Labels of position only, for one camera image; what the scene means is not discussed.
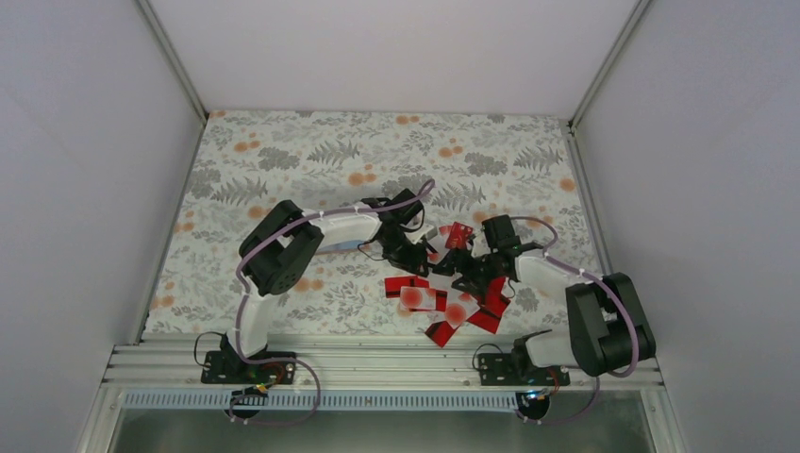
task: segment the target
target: vent grille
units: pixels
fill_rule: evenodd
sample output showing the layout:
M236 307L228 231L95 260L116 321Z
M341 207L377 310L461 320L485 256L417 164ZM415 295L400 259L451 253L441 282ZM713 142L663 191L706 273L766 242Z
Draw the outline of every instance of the vent grille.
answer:
M165 389L131 390L126 409L227 409L230 391ZM308 410L313 391L273 390L251 397L237 408L273 411ZM319 411L501 411L516 408L513 392L358 392L323 391Z

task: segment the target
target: orange dot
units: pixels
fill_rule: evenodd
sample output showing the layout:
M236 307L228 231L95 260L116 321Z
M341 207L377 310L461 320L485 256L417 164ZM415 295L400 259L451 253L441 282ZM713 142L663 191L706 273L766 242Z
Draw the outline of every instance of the orange dot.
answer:
M258 220L264 216L264 208L261 206L253 206L249 210L247 210L247 217L251 219Z
M416 288L408 288L400 294L400 303L409 309L416 309L423 303L423 294Z
M461 305L449 305L444 309L444 319L454 326L460 326L467 320L467 310Z
M478 212L476 212L475 214L473 214L473 220L474 220L474 221L475 221L477 224L480 224L481 222L483 222L484 220L486 220L486 219L488 219L488 218L489 218L489 214L487 214L486 212L484 212L484 211L482 211L482 210L479 210Z
M402 304L402 303L398 303L398 304L397 304L397 314L398 314L398 315L399 315L401 318L408 318L408 317L410 317L410 316L411 316L413 313L411 313L411 311L408 311L408 309L407 309L406 307L403 307L403 304Z
M563 178L559 183L559 186L561 186L561 189L566 192L572 192L575 190L575 182L568 177Z
M295 291L297 291L298 293L305 293L306 291L308 291L308 287L309 286L310 286L310 283L308 282L308 279L305 278L305 277L302 277L299 280L297 280L297 283L294 284L294 288L293 289Z
M359 172L351 173L350 177L347 178L347 182L349 182L351 186L360 186L364 183L364 175Z

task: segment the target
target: gray wall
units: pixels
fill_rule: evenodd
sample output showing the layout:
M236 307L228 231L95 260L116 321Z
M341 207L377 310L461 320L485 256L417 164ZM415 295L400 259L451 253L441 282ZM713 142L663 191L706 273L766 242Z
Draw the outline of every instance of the gray wall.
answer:
M692 451L800 448L800 3L656 1L579 125Z
M73 451L200 131L132 1L4 3L0 451Z

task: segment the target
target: leaf pattern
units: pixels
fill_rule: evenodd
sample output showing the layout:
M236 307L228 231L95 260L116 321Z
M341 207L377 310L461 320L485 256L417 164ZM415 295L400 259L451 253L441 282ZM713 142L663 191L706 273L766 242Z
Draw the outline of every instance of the leaf pattern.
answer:
M242 296L234 278L239 245L279 200L329 210L417 191L431 177L437 188L425 200L427 222L478 227L502 213L551 218L562 238L552 253L596 269L560 131L558 120L540 116L213 111L145 331L231 327ZM549 239L543 227L521 222L516 230L525 241ZM366 251L380 255L374 243ZM358 251L315 256L294 288L270 300L270 331L422 334L427 315L403 316L397 300L384 297L383 279L404 274ZM551 298L515 288L500 333L565 325L565 309Z

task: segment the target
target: white panel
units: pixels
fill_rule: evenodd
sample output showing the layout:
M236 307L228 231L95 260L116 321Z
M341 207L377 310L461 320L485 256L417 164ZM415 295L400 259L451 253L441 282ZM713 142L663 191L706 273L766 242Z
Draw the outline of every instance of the white panel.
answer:
M73 451L200 131L134 3L0 14L0 451Z
M635 0L151 0L211 109L569 118Z
M581 124L695 452L797 451L800 3L657 1Z

